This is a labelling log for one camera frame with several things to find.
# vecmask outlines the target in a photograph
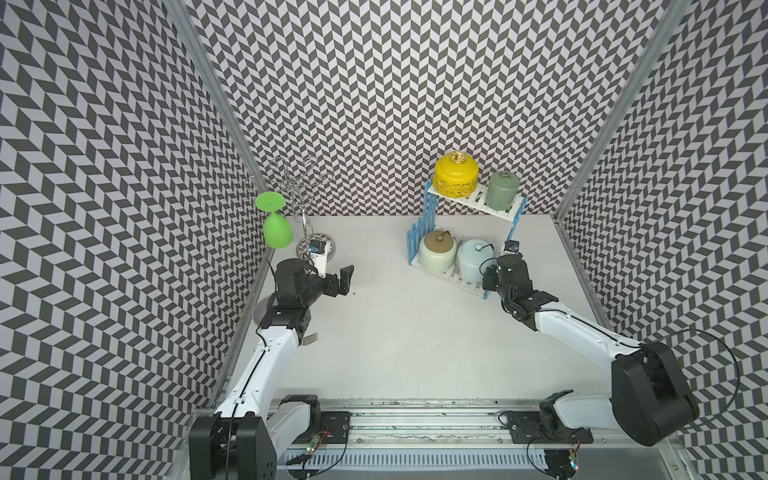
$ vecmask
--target patterned backdrop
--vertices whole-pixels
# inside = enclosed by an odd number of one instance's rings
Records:
[[[187,0],[267,180],[320,156],[327,215],[420,214],[453,147],[552,212],[665,1]]]
[[[766,48],[763,0],[694,2],[567,223],[618,331],[694,326],[736,346],[743,393],[685,436],[712,479],[768,478]],[[700,335],[668,342],[711,417],[730,357]]]
[[[243,167],[158,0],[0,20],[0,478],[157,478],[256,271]]]

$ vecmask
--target yellow jar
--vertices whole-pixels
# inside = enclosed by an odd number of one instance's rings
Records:
[[[437,161],[432,184],[446,197],[467,197],[478,184],[478,163],[468,154],[454,150]]]

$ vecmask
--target metal fork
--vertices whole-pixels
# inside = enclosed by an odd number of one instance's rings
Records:
[[[309,345],[310,343],[317,340],[317,333],[310,333],[309,335],[305,335],[304,338],[301,340],[302,345]]]

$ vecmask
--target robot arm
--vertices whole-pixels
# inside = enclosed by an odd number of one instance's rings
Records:
[[[277,291],[261,320],[259,345],[215,414],[198,418],[190,429],[191,480],[226,478],[229,468],[237,470],[233,478],[274,478],[277,459],[291,443],[309,441],[319,428],[316,396],[286,397],[267,418],[277,383],[310,324],[310,306],[322,295],[349,292],[354,266],[342,268],[340,278],[326,275],[324,245],[319,250],[320,269],[298,258],[277,265]]]
[[[697,402],[668,346],[618,335],[534,290],[518,247],[507,240],[497,265],[485,271],[483,288],[497,291],[502,309],[517,321],[560,340],[611,377],[610,396],[568,390],[542,402],[539,427],[546,437],[562,438],[582,427],[621,429],[650,446],[698,417]]]

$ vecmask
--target white table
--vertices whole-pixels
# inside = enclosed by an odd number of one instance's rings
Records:
[[[328,272],[353,264],[348,296],[321,297],[308,333],[281,379],[276,398],[543,399],[562,389],[608,391],[608,377],[557,340],[533,332],[487,300],[408,265],[406,231],[416,217],[313,217],[338,244]],[[273,266],[295,256],[294,243]],[[437,224],[500,246],[510,223],[489,215],[438,216]],[[551,218],[523,215],[514,240],[537,290],[594,320]],[[269,275],[261,298],[274,291]],[[257,344],[254,328],[238,358],[239,378]]]

